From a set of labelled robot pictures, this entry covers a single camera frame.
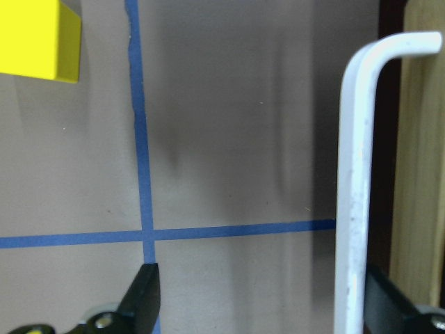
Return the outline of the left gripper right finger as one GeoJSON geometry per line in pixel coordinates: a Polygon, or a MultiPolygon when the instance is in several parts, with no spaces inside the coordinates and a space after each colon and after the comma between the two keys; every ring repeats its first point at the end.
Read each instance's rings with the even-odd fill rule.
{"type": "Polygon", "coordinates": [[[444,309],[413,304],[377,267],[366,269],[366,333],[428,334],[444,332],[444,309]]]}

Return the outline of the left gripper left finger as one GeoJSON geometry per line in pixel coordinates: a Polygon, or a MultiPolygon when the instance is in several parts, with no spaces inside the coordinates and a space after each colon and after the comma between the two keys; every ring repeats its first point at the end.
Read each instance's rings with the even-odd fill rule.
{"type": "Polygon", "coordinates": [[[126,294],[113,310],[96,311],[70,333],[153,333],[161,307],[157,263],[143,264],[126,294]]]}

